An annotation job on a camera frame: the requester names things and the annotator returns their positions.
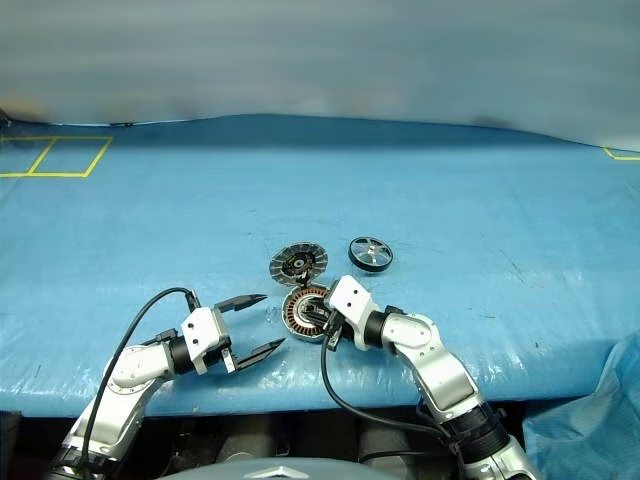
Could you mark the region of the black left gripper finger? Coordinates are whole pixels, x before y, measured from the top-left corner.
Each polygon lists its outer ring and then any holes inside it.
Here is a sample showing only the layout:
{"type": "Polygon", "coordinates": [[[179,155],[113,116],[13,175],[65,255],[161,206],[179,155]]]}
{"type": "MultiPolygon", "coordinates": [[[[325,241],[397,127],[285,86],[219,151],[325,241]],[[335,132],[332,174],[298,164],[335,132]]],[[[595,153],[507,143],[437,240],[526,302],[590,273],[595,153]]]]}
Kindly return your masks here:
{"type": "Polygon", "coordinates": [[[240,372],[266,360],[285,341],[284,338],[269,341],[253,349],[247,356],[238,359],[233,357],[235,372],[240,372]]]}
{"type": "Polygon", "coordinates": [[[225,313],[228,311],[240,311],[245,308],[249,308],[261,301],[264,301],[267,298],[268,296],[265,294],[240,295],[216,303],[215,308],[221,313],[225,313]]]}

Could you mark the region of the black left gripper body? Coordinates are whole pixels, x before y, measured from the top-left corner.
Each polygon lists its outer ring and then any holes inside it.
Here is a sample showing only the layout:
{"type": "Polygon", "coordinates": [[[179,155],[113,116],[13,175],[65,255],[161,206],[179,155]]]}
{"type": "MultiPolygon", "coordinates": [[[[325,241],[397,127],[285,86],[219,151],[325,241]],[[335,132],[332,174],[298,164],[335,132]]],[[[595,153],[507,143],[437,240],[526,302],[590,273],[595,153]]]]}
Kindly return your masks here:
{"type": "Polygon", "coordinates": [[[236,371],[236,361],[232,352],[232,341],[228,331],[228,327],[224,320],[224,310],[220,308],[212,308],[213,319],[219,333],[219,341],[215,347],[209,349],[204,357],[205,364],[211,367],[221,363],[224,365],[228,374],[236,371]]]}

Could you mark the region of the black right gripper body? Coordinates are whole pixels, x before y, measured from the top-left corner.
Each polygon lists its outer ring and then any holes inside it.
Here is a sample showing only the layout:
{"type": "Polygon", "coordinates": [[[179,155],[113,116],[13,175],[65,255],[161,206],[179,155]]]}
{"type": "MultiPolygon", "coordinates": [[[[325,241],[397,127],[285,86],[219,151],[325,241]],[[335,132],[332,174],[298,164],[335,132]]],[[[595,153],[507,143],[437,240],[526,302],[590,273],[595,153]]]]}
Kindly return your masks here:
{"type": "Polygon", "coordinates": [[[335,351],[342,338],[342,330],[344,326],[344,316],[335,308],[327,306],[325,303],[325,310],[328,311],[328,322],[325,325],[314,325],[322,329],[323,334],[328,339],[328,349],[335,351]]]}

